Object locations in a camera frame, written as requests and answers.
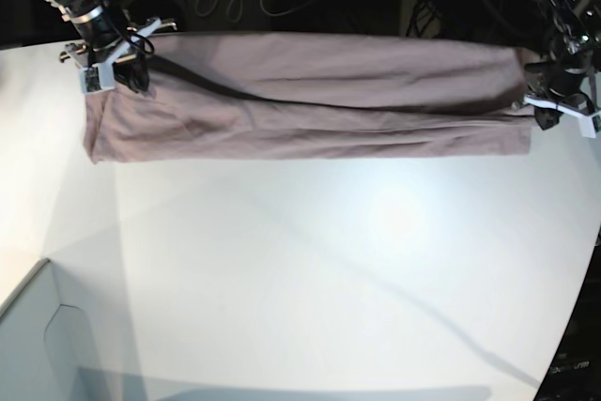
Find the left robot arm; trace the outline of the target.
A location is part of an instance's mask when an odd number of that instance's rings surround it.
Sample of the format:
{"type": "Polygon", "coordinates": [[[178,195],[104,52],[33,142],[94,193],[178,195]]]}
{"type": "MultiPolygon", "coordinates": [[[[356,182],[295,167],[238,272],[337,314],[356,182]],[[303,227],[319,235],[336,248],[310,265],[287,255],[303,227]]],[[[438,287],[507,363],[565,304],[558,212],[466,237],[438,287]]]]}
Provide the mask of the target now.
{"type": "Polygon", "coordinates": [[[542,130],[563,116],[578,122],[586,138],[600,136],[600,0],[530,0],[549,21],[546,48],[527,63],[530,77],[522,104],[534,108],[542,130]]]}

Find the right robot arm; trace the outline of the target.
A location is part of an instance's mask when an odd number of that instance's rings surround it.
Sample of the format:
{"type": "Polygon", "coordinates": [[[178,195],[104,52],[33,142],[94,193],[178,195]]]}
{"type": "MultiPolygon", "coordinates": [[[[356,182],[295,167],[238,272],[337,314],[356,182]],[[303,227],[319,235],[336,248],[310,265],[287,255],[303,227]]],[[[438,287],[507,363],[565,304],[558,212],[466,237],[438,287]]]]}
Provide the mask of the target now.
{"type": "Polygon", "coordinates": [[[111,91],[118,84],[133,92],[149,87],[148,60],[155,54],[150,37],[176,31],[172,19],[152,17],[138,24],[113,0],[44,0],[60,11],[81,37],[64,47],[59,60],[72,60],[86,95],[111,91]]]}

